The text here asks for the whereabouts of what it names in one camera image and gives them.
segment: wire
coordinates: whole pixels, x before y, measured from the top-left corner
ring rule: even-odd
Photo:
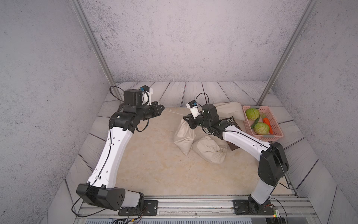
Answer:
[[[286,179],[286,183],[287,183],[287,186],[288,186],[288,187],[286,187],[285,185],[283,185],[283,184],[281,184],[281,183],[278,183],[278,184],[281,184],[281,185],[284,186],[285,188],[290,189],[290,185],[289,185],[289,182],[288,182],[287,177],[286,177],[286,175],[285,175],[284,168],[283,168],[282,165],[281,165],[280,159],[279,159],[279,157],[278,157],[276,154],[274,154],[274,155],[276,156],[277,160],[279,161],[279,164],[280,164],[281,169],[282,169],[282,173],[284,174],[284,177],[285,177],[285,179]]]
[[[137,130],[137,132],[142,132],[142,131],[144,131],[147,127],[148,127],[148,124],[149,124],[149,119],[147,120],[147,125],[144,127],[144,129],[143,130],[138,130],[138,127],[136,126],[135,127],[135,129]]]
[[[286,177],[286,176],[285,176]],[[281,184],[281,183],[278,183],[278,184]],[[290,189],[289,187],[286,187],[285,185],[283,185],[283,184],[281,184],[282,186],[284,186],[285,188],[287,188],[287,189]]]
[[[199,94],[197,95],[197,97],[195,98],[195,102],[198,104],[197,99],[198,99],[198,96],[199,96],[200,94],[204,94],[204,96],[206,95],[206,96],[208,97],[208,102],[206,102],[206,97],[205,97],[205,102],[208,104],[208,103],[210,102],[209,96],[208,96],[206,93],[204,93],[204,92],[199,93]]]
[[[273,204],[267,204],[267,205],[265,205],[265,207],[264,208],[266,208],[266,207],[268,207],[268,206],[274,206]]]
[[[112,93],[112,87],[117,87],[118,89],[122,90],[124,92],[124,90],[121,87],[118,86],[110,86],[110,93],[112,94],[112,96],[114,96],[117,100],[124,102],[123,100],[119,99],[118,97],[116,97],[113,93]]]
[[[282,206],[282,208],[284,209],[285,214],[286,214],[286,224],[289,224],[289,219],[288,219],[288,217],[287,217],[287,213],[286,213],[286,210],[285,210],[284,206],[283,206],[283,205],[281,204],[281,202],[280,202],[279,200],[277,200],[276,198],[274,198],[274,197],[272,197],[272,196],[271,196],[271,198],[275,199],[278,203],[280,203],[280,205]]]
[[[245,137],[248,137],[249,139],[251,139],[251,140],[253,140],[253,141],[257,142],[258,144],[260,144],[260,145],[264,146],[265,148],[269,148],[269,147],[267,147],[267,146],[265,146],[265,145],[261,144],[260,142],[256,141],[255,139],[252,139],[252,138],[250,138],[249,136],[244,135],[244,134],[242,134],[242,133],[240,133],[240,132],[236,132],[236,131],[223,131],[223,132],[235,132],[235,133],[241,134],[241,135],[243,135],[243,136],[245,136]]]
[[[208,135],[213,135],[213,133],[212,132],[209,132],[209,130],[206,132],[205,131],[205,129],[202,127],[202,130],[203,130],[203,132],[205,132],[205,134],[208,134]]]
[[[146,209],[147,209],[147,206],[144,207],[143,212],[142,212],[142,215],[140,216],[139,221],[136,222],[136,224],[138,224],[138,223],[142,220],[142,217],[143,217],[144,212],[145,212]]]
[[[122,221],[123,223],[126,222],[126,219],[115,219],[113,220],[112,224],[119,224],[119,222]]]
[[[110,156],[110,153],[111,153],[111,148],[112,148],[112,134],[111,134],[110,121],[111,121],[111,120],[109,120],[109,122],[108,122],[108,127],[110,128],[110,129],[109,129],[109,133],[110,133],[110,141],[111,141],[110,149],[109,149],[109,151],[108,151],[108,155],[107,155],[106,161],[105,161],[105,163],[103,164],[103,166],[102,166],[102,168],[101,168],[99,174],[97,175],[97,177],[99,177],[100,174],[102,173],[102,170],[103,170],[103,168],[105,167],[105,165],[106,165],[106,163],[107,163],[107,160],[108,160],[108,158],[109,158],[109,156]],[[106,209],[102,209],[102,210],[100,210],[100,211],[98,211],[98,212],[92,213],[92,214],[90,214],[90,215],[85,215],[85,216],[78,215],[75,211],[73,211],[74,205],[87,193],[87,191],[88,191],[89,189],[91,189],[91,187],[95,184],[95,182],[96,182],[97,180],[98,180],[98,179],[95,179],[95,181],[93,182],[93,184],[92,184],[89,188],[87,188],[87,190],[80,196],[80,198],[77,199],[77,201],[72,205],[71,211],[72,211],[77,217],[85,218],[85,217],[88,217],[88,216],[91,216],[91,215],[94,215],[94,214],[97,214],[97,213],[99,213],[99,212],[101,212],[101,211],[106,210]]]

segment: orange carrot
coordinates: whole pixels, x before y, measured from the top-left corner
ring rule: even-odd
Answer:
[[[262,122],[264,122],[265,124],[267,124],[267,125],[270,127],[270,130],[269,130],[270,134],[273,134],[274,132],[272,131],[270,121],[269,121],[269,119],[266,117],[266,114],[265,114],[265,113],[262,113],[261,117],[262,117]]]

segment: concrete wall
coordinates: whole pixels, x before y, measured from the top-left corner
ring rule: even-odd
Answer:
[[[358,1],[321,0],[273,90],[358,211]]]
[[[0,40],[0,223],[40,223],[109,84],[68,0],[1,1]]]
[[[265,81],[308,0],[81,0],[116,82]]]

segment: beige pillow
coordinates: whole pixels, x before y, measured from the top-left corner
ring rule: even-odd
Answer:
[[[245,120],[244,111],[238,102],[213,104],[216,107],[219,118],[234,117],[236,120]]]
[[[180,148],[185,156],[188,155],[194,138],[194,130],[189,127],[189,124],[184,119],[182,119],[177,131],[174,134],[174,143]]]
[[[226,156],[227,144],[219,146],[210,136],[205,136],[194,142],[192,149],[208,162],[222,163]]]

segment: metal frame post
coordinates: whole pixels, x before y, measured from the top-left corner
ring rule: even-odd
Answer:
[[[81,23],[82,25],[82,28],[84,30],[84,32],[86,33],[86,36],[88,38],[88,40],[90,41],[91,43],[91,46],[93,48],[93,51],[95,52],[96,54],[96,57],[98,59],[98,61],[100,62],[101,64],[101,67],[103,69],[103,72],[105,73],[107,79],[108,79],[108,82],[110,83],[111,86],[115,86],[116,83],[114,82],[114,79],[113,79],[113,76],[111,74],[111,71],[110,69],[108,68],[108,65],[106,63],[106,60],[101,52],[101,49],[96,41],[96,38],[92,32],[92,29],[88,23],[88,20],[83,12],[83,9],[82,9],[82,6],[79,2],[79,0],[71,0],[71,4],[72,4],[72,7],[73,9],[75,10],[76,14],[77,14],[77,17],[79,19],[79,22]],[[116,95],[116,97],[118,97],[119,99],[123,100],[122,99],[122,96],[121,94],[119,93],[118,91],[118,88],[113,88],[112,89],[112,92],[114,95]]]
[[[305,11],[303,12],[300,21],[298,22],[296,28],[294,29],[289,42],[286,45],[286,48],[284,50],[284,52],[282,53],[280,60],[278,61],[274,71],[272,72],[270,78],[267,81],[267,84],[257,102],[256,105],[261,105],[263,103],[263,101],[265,100],[267,94],[269,93],[271,87],[273,86],[273,84],[275,83],[280,71],[282,70],[285,62],[287,61],[288,57],[290,56],[298,38],[300,37],[303,29],[305,28],[305,26],[307,25],[307,22],[309,20],[309,18],[311,17],[313,11],[315,10],[317,3],[319,0],[310,0],[307,4],[307,7],[305,9]]]

